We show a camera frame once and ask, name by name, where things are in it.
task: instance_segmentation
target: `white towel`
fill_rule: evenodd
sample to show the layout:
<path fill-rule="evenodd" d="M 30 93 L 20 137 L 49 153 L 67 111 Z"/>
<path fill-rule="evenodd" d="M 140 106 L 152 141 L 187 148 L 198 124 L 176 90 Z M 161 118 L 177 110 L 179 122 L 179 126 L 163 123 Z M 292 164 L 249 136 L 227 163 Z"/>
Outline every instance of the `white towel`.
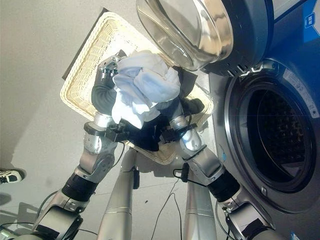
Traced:
<path fill-rule="evenodd" d="M 180 92 L 178 72 L 150 51 L 134 52 L 118 63 L 114 76 L 116 90 L 112 118 L 121 119 L 141 129 L 144 122 L 160 113 L 155 105 L 176 98 Z"/>

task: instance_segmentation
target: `washing machine door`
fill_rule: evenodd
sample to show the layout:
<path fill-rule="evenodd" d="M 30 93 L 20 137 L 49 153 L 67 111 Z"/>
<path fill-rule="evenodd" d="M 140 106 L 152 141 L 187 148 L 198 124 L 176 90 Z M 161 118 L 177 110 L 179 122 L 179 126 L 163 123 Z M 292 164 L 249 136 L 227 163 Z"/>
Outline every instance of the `washing machine door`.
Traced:
<path fill-rule="evenodd" d="M 272 39 L 272 0 L 137 0 L 136 7 L 159 48 L 190 71 L 241 75 Z"/>

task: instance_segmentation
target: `blue label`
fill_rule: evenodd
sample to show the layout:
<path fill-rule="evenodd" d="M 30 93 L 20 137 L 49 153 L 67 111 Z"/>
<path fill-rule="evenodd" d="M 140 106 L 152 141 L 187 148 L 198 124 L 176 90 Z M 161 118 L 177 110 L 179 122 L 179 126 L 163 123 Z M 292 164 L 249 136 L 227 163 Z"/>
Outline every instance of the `blue label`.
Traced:
<path fill-rule="evenodd" d="M 316 15 L 313 12 L 304 18 L 304 28 L 307 29 L 312 27 L 313 25 L 315 25 L 315 21 L 316 21 Z"/>
<path fill-rule="evenodd" d="M 308 0 L 303 4 L 304 42 L 320 37 L 320 0 Z"/>

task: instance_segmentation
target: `wicker basket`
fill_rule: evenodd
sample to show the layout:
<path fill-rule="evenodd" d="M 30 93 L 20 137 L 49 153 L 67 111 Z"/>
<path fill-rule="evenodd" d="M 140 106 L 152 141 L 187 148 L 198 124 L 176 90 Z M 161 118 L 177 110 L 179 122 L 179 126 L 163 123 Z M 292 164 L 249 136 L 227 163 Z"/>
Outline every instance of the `wicker basket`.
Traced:
<path fill-rule="evenodd" d="M 174 64 L 123 18 L 113 12 L 105 12 L 96 22 L 65 79 L 60 92 L 62 101 L 92 121 L 97 112 L 91 103 L 97 67 L 120 50 L 127 55 L 133 51 L 150 50 L 159 54 L 169 66 Z M 212 113 L 212 100 L 197 85 L 187 98 L 198 98 L 204 104 L 203 111 L 192 116 L 192 123 L 201 126 Z M 171 163 L 176 157 L 174 143 L 160 145 L 157 152 L 141 149 L 131 142 L 126 144 L 162 165 Z"/>

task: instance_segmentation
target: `woven basket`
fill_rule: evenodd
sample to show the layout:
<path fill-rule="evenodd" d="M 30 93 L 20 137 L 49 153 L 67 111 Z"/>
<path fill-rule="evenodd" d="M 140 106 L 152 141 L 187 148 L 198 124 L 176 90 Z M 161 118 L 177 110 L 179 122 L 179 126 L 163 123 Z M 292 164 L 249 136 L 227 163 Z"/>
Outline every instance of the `woven basket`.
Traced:
<path fill-rule="evenodd" d="M 65 79 L 60 92 L 62 101 L 92 121 L 97 110 L 91 103 L 91 90 L 95 83 L 98 65 L 120 50 L 127 55 L 133 51 L 150 50 L 159 54 L 168 66 L 174 64 L 123 18 L 113 12 L 105 12 L 96 22 Z M 192 123 L 201 126 L 212 113 L 212 100 L 197 85 L 187 98 L 200 99 L 204 104 L 203 111 L 192 116 Z M 174 143 L 160 145 L 157 152 L 144 150 L 131 142 L 126 144 L 162 165 L 171 163 L 176 157 Z"/>

